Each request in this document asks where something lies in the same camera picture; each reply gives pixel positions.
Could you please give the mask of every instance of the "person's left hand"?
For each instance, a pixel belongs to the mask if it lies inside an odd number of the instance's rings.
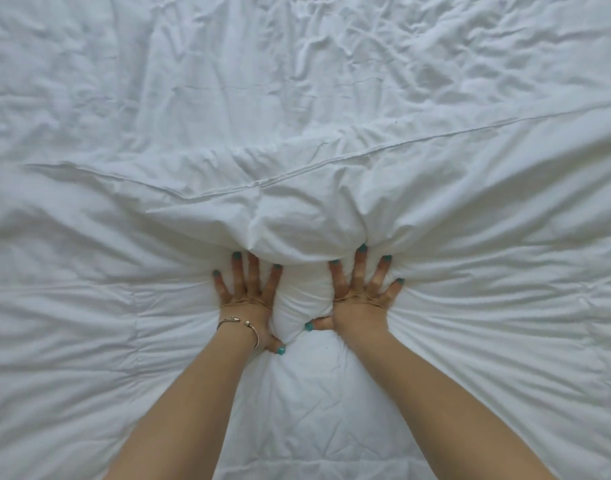
[[[232,274],[234,277],[234,294],[230,294],[223,282],[219,270],[214,270],[214,286],[221,298],[221,314],[219,322],[224,318],[237,317],[240,323],[224,323],[222,326],[244,326],[249,320],[259,334],[259,348],[275,354],[285,354],[285,345],[269,332],[269,319],[272,315],[272,305],[277,292],[278,281],[283,273],[283,266],[275,264],[270,271],[268,282],[261,289],[259,275],[259,258],[248,253],[248,280],[243,273],[243,255],[240,252],[232,254]]]

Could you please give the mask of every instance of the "hand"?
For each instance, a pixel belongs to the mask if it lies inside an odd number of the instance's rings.
[[[332,315],[306,323],[307,330],[335,330],[350,348],[356,340],[369,339],[374,333],[387,332],[387,311],[402,290],[404,279],[398,278],[380,294],[392,256],[381,258],[367,286],[364,284],[366,258],[367,246],[364,244],[355,254],[349,285],[343,275],[341,262],[338,259],[330,261],[334,286]]]
[[[219,270],[214,270],[214,286],[221,298],[221,314],[219,322],[224,318],[237,317],[240,323],[224,323],[221,329],[231,326],[245,326],[249,320],[259,334],[259,347],[275,354],[285,354],[285,345],[269,332],[269,318],[272,315],[272,305],[277,293],[278,281],[283,273],[283,266],[275,264],[269,274],[265,288],[261,290],[259,276],[259,258],[248,253],[248,282],[245,282],[243,273],[243,256],[240,252],[232,254],[232,274],[234,277],[234,295],[231,295],[223,282]]]

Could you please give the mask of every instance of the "finger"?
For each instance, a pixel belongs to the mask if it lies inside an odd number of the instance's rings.
[[[248,297],[255,298],[261,293],[261,277],[259,275],[259,258],[248,253]]]
[[[274,335],[270,335],[269,344],[266,345],[266,350],[269,350],[272,354],[283,355],[285,354],[285,345]]]
[[[383,256],[381,261],[379,261],[379,265],[376,267],[372,280],[365,287],[365,294],[368,295],[368,297],[375,298],[378,296],[379,291],[381,291],[381,286],[383,286],[385,275],[388,269],[390,269],[391,262],[392,256],[390,255]]]
[[[349,286],[345,279],[345,275],[343,274],[343,266],[341,266],[341,261],[334,259],[334,261],[330,261],[328,264],[330,266],[330,272],[332,273],[334,298],[343,298],[348,294]]]
[[[274,297],[277,294],[277,286],[278,281],[281,279],[281,274],[283,273],[283,266],[280,264],[275,264],[272,266],[272,271],[269,272],[268,282],[263,288],[263,292],[261,293],[261,299],[264,303],[267,303],[269,306],[274,304]]]
[[[367,246],[362,244],[354,255],[354,269],[352,270],[352,281],[349,283],[350,290],[363,293],[365,282],[365,261],[367,258]]]
[[[245,296],[245,276],[243,275],[243,255],[232,253],[232,276],[234,277],[234,299]]]
[[[232,301],[232,295],[227,290],[227,286],[223,282],[223,276],[221,272],[215,269],[212,272],[212,276],[214,277],[214,287],[216,288],[216,293],[219,295],[219,300],[221,300],[221,305],[226,305]]]
[[[383,292],[383,294],[379,297],[379,304],[386,308],[389,308],[394,303],[394,300],[398,296],[398,294],[403,289],[403,284],[405,280],[403,278],[397,278],[388,289]]]
[[[314,320],[310,320],[305,324],[307,331],[312,330],[334,330],[334,322],[332,321],[332,315],[329,317],[319,317]]]

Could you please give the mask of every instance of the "silver bracelet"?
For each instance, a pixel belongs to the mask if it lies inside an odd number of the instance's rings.
[[[241,321],[241,319],[240,319],[240,318],[237,318],[237,317],[228,317],[228,318],[224,318],[223,320],[221,320],[221,322],[219,322],[219,325],[217,325],[217,326],[216,326],[216,329],[217,329],[217,330],[219,330],[219,327],[220,327],[222,324],[226,323],[226,322],[228,322],[228,323],[238,323],[238,322],[240,322],[240,321]],[[253,348],[252,350],[256,350],[256,349],[257,349],[257,347],[259,346],[259,332],[257,332],[257,329],[256,329],[256,328],[254,328],[254,325],[253,325],[253,324],[252,324],[252,322],[250,322],[249,320],[246,320],[246,321],[245,321],[243,324],[244,324],[246,327],[251,328],[251,329],[253,329],[253,330],[254,330],[254,334],[257,336],[257,344],[254,346],[254,348]]]

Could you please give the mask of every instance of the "skin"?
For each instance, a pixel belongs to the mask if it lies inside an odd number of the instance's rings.
[[[367,248],[355,256],[350,284],[341,263],[330,263],[332,316],[306,328],[335,330],[372,378],[397,404],[438,480],[554,480],[512,430],[468,391],[406,348],[387,327],[387,308],[403,287],[379,294],[390,267],[383,257],[364,285]]]
[[[365,284],[366,257],[367,247],[361,246],[350,284],[341,263],[330,263],[333,314],[306,323],[306,329],[339,334],[397,404],[439,480],[554,480],[530,448],[493,412],[388,331],[387,310],[402,290],[403,280],[379,293],[391,257],[381,258],[374,276]],[[106,480],[212,478],[236,387],[257,340],[243,322],[249,320],[255,327],[259,348],[285,352],[268,330],[282,270],[275,266],[261,289],[259,260],[251,254],[248,260],[246,283],[241,254],[233,256],[233,294],[221,274],[214,274],[221,298],[220,320],[237,316],[241,322],[222,325],[139,421]]]

